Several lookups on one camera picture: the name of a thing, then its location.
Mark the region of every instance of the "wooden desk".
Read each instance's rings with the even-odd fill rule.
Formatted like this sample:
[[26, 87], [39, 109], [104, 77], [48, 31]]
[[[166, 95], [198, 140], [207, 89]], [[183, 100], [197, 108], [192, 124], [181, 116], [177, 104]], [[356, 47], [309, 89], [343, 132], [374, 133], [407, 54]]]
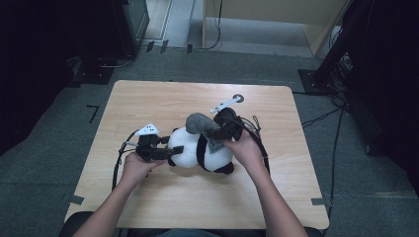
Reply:
[[[206, 46], [206, 18], [218, 17], [220, 3], [220, 0], [204, 1], [203, 47]], [[317, 55], [350, 2], [351, 0], [223, 0], [221, 17], [302, 24], [311, 51]]]
[[[170, 135], [185, 125], [186, 117], [210, 109], [235, 94], [244, 102], [231, 106], [238, 115], [256, 116], [270, 155], [272, 179], [304, 226], [324, 229], [328, 218], [311, 158], [288, 87], [119, 81], [115, 84], [66, 218], [96, 210], [111, 191], [118, 150], [136, 129], [153, 122], [159, 135]], [[265, 228], [252, 181], [233, 159], [231, 175], [201, 167], [183, 169], [164, 165], [153, 170], [145, 184], [133, 191], [118, 223], [123, 228]]]

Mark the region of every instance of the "tiled floor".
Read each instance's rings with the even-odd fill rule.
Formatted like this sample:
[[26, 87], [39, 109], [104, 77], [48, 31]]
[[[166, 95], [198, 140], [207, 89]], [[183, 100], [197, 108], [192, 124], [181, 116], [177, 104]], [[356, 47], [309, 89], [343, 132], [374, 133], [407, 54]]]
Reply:
[[[156, 8], [158, 1], [148, 0], [150, 22], [154, 17], [162, 18], [165, 14], [156, 11], [167, 11], [167, 8]], [[203, 33], [203, 0], [172, 0], [168, 15], [164, 40], [169, 40], [169, 46], [186, 47], [192, 44], [194, 48], [202, 48]], [[206, 47], [213, 45], [218, 32], [215, 26], [217, 19], [206, 18]], [[278, 54], [289, 56], [313, 57], [300, 24], [274, 23], [221, 18], [220, 43], [213, 50], [249, 52], [258, 54]], [[148, 31], [155, 31], [150, 25]], [[325, 57], [328, 52], [328, 42], [318, 57]]]

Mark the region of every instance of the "table top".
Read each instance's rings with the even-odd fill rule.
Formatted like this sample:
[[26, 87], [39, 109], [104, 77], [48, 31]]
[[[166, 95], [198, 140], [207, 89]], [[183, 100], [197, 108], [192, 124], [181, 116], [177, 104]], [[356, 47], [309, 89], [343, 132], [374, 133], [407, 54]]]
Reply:
[[[210, 109], [235, 94], [244, 102], [230, 107], [242, 118], [258, 118], [271, 177], [284, 199], [304, 226], [326, 228], [325, 206], [312, 203], [322, 195], [291, 89], [205, 83], [117, 82], [74, 193], [84, 201], [71, 203], [65, 218], [96, 210], [109, 195], [118, 150], [133, 131], [152, 122], [159, 136], [170, 135], [173, 128], [185, 126], [192, 113], [213, 118]], [[266, 228], [251, 179], [235, 159], [233, 164], [230, 175], [168, 164], [154, 169], [130, 195], [118, 227]]]

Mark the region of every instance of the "panda plush toy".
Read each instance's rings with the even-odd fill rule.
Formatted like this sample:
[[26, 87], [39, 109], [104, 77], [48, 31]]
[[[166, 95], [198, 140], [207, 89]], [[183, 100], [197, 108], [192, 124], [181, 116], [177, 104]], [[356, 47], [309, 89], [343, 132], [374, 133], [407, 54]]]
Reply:
[[186, 126], [177, 128], [170, 135], [169, 149], [184, 146], [181, 154], [173, 155], [168, 163], [171, 166], [192, 168], [200, 165], [209, 172], [231, 174], [232, 152], [223, 146], [221, 139], [211, 136], [220, 126], [212, 119], [195, 113], [188, 116]]

